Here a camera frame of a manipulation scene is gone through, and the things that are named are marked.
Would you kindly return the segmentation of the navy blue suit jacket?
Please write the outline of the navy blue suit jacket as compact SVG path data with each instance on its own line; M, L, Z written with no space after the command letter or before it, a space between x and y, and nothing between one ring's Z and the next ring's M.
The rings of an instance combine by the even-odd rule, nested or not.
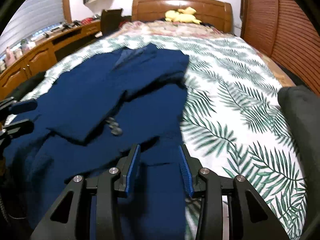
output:
M125 239L184 239L180 122L188 55L148 44L94 55L65 72L17 120L32 133L4 150L8 215L34 229L74 176L97 176L139 144L130 198L119 200Z

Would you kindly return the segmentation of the black folded garment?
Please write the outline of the black folded garment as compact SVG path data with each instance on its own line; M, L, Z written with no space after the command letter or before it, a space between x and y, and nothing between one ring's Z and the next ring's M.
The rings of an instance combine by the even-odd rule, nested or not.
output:
M44 80L45 74L46 72L39 72L24 81L8 95L8 98L13 97L15 100L20 101Z

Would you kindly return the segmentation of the pink bottle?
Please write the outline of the pink bottle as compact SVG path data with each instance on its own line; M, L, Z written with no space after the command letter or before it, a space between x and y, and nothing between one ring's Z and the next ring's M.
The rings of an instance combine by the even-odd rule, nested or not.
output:
M11 66L16 61L14 53L9 47L5 49L5 64L7 67Z

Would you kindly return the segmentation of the wooden desk cabinet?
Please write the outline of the wooden desk cabinet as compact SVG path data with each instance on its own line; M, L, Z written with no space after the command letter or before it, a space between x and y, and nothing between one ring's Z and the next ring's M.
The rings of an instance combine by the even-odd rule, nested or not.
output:
M39 72L47 71L64 57L94 41L99 31L100 21L96 20L44 39L1 74L1 99L24 81Z

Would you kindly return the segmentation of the green leaf print bedsheet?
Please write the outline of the green leaf print bedsheet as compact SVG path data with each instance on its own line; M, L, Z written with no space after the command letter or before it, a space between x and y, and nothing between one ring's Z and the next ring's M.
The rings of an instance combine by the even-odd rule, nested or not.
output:
M137 34L106 37L50 68L25 100L38 100L61 74L94 55L148 44L179 50L189 57L183 78L187 98L180 132L190 155L220 176L245 176L276 215L288 239L299 239L306 221L306 182L297 144L278 103L281 84L242 39ZM199 215L200 201L185 195L184 239L195 238ZM28 238L35 229L8 213L7 220L6 239Z

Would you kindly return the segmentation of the grey window blind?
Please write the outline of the grey window blind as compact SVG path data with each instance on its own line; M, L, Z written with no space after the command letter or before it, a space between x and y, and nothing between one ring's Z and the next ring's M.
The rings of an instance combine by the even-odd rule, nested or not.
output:
M22 39L65 20L62 0L26 0L1 34L1 53Z

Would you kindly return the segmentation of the red basket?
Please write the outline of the red basket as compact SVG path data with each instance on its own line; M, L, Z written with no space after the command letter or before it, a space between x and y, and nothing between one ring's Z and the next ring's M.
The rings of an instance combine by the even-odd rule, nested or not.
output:
M93 20L94 20L94 18L88 17L88 18L83 19L83 20L81 21L81 24L86 25L86 24L91 23Z

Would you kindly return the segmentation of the dark grey folded garment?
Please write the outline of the dark grey folded garment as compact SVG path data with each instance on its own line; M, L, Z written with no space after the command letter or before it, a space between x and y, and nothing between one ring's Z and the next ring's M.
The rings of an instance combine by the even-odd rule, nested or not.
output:
M319 96L304 86L283 87L278 103L298 145L307 184L310 223L319 215Z

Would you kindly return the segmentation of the dark wooden chair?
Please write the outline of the dark wooden chair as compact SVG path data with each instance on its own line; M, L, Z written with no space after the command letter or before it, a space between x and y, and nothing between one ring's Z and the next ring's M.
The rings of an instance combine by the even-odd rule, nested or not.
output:
M103 36L118 30L122 20L123 9L102 10L100 16L100 31Z

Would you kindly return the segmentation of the floral pink blanket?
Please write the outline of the floral pink blanket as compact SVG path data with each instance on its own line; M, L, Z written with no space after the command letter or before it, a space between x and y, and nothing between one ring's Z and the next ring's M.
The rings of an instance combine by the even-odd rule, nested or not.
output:
M196 37L196 38L220 38L234 37L233 34L223 33L214 27L198 25L194 23L172 23L165 21L153 22L127 22L120 32L122 34L136 33L137 35L162 35L178 37Z

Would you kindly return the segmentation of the yellow plush toy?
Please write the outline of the yellow plush toy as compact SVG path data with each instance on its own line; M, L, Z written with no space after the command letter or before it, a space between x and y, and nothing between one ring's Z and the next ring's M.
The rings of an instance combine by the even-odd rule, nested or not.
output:
M192 7L186 9L169 10L165 13L165 21L200 24L202 21L195 17L196 10Z

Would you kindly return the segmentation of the wooden headboard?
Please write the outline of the wooden headboard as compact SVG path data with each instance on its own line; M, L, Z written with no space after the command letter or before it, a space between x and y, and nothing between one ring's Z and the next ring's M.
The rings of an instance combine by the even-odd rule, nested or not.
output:
M217 0L133 0L132 21L150 22L163 18L168 10L196 10L195 17L213 25L217 30L231 33L233 30L232 6Z

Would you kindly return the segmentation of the wooden louvered wardrobe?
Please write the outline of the wooden louvered wardrobe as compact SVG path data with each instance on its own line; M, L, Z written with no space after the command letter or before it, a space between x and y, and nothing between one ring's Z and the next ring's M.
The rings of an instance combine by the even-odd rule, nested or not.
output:
M242 0L241 38L319 94L319 34L294 0Z

